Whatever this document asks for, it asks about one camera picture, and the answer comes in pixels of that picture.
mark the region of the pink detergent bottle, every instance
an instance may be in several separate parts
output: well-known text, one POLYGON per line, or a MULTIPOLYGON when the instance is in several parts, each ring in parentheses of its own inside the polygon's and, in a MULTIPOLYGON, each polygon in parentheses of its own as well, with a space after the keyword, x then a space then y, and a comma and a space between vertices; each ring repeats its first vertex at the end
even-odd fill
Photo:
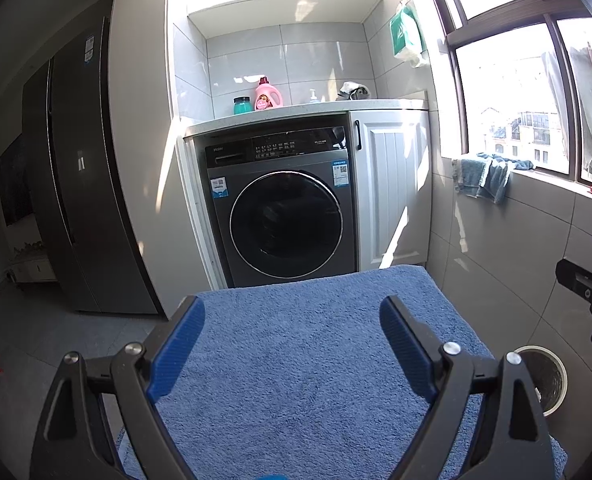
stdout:
POLYGON ((262 76, 258 82, 258 88, 256 89, 254 108, 256 110, 267 110, 268 108, 276 108, 281 106, 281 93, 275 87, 269 84, 269 81, 265 76, 262 76))

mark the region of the gray tile floor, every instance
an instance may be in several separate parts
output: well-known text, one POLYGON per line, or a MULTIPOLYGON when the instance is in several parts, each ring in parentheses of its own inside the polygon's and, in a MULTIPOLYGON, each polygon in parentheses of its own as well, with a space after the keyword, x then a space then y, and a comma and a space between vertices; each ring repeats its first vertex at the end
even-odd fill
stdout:
MULTIPOLYGON (((6 285, 0 292, 0 458, 18 480, 29 475, 34 432, 62 356, 114 354, 142 341, 160 318, 80 314, 57 284, 6 285)), ((122 425, 113 396, 107 411, 114 436, 122 425)))

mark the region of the metal screw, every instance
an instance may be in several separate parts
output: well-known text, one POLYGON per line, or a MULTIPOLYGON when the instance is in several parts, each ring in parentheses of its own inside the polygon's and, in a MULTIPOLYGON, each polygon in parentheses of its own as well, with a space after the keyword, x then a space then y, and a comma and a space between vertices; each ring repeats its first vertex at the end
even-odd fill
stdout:
POLYGON ((138 355, 142 352, 142 345, 140 343, 127 343, 125 345, 125 352, 129 355, 138 355))
POLYGON ((449 355, 460 354, 460 345, 454 341, 448 341, 442 346, 442 349, 445 350, 445 353, 449 355))
POLYGON ((68 352, 62 360, 67 365, 73 365, 78 361, 78 354, 76 352, 68 352))
POLYGON ((506 358, 507 362, 513 365, 519 365, 522 362, 521 357, 516 352, 509 352, 506 358))

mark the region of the towel on window sill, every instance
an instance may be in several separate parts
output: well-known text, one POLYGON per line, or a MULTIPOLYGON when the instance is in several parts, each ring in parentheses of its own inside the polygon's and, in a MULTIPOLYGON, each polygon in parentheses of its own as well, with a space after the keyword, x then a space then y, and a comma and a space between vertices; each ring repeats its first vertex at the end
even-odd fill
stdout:
POLYGON ((512 170, 532 170, 530 160, 505 158, 487 153, 468 153, 452 159, 454 187, 457 193, 474 198, 483 197, 499 204, 505 198, 505 189, 512 170))

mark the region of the blue cloth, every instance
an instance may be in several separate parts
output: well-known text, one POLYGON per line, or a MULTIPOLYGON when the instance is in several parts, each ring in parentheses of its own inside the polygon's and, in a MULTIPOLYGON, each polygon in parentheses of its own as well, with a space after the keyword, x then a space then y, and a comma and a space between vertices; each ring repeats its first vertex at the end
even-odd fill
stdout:
MULTIPOLYGON (((156 403, 197 478, 387 478, 428 409, 380 328, 389 294, 441 340, 490 355, 418 266, 199 294, 204 329, 156 403)), ((471 396, 441 478, 460 471, 479 406, 471 396)), ((552 446, 558 478, 567 455, 552 446)), ((119 455, 143 478, 127 436, 119 455)))
POLYGON ((505 190, 512 170, 532 170, 530 160, 505 158, 487 153, 471 153, 452 160, 456 192, 474 198, 487 198, 499 204, 505 198, 505 190))

